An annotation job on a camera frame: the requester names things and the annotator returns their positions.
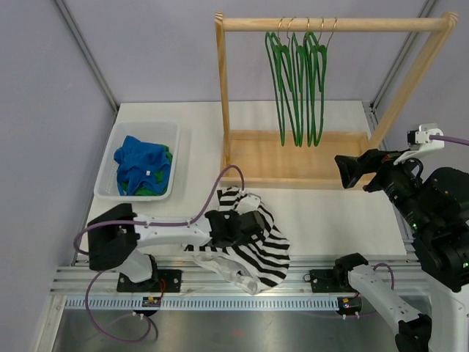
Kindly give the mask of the black white striped top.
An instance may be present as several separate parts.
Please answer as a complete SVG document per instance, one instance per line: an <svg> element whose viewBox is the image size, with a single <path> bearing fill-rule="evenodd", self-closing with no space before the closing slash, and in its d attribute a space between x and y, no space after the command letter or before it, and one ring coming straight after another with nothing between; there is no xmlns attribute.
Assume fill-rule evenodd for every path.
<svg viewBox="0 0 469 352"><path fill-rule="evenodd" d="M240 191L238 187L217 190L218 208L206 213L212 222L209 241L182 247L195 264L254 296L285 280L290 242L263 202L255 211L235 212Z"/></svg>

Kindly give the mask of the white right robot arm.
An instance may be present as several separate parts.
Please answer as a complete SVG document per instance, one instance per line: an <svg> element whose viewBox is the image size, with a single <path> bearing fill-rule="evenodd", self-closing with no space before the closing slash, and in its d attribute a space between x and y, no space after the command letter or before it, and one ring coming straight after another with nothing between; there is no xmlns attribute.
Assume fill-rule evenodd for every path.
<svg viewBox="0 0 469 352"><path fill-rule="evenodd" d="M413 232L412 246L429 284L430 315L407 307L359 253L336 260L333 283L360 293L391 327L399 351L468 350L468 174L436 169L405 151L368 150L334 158L344 188L373 174L365 192L382 191Z"/></svg>

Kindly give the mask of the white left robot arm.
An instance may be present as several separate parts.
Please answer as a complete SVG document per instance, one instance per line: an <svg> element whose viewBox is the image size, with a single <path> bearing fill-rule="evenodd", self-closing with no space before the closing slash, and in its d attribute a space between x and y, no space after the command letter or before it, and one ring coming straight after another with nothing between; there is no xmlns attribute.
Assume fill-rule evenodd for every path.
<svg viewBox="0 0 469 352"><path fill-rule="evenodd" d="M194 219L161 221L139 215L130 203L106 211L87 225L89 267L93 271L116 269L139 290L149 292L158 284L155 261L139 249L161 245L245 245L265 229L257 210L209 210Z"/></svg>

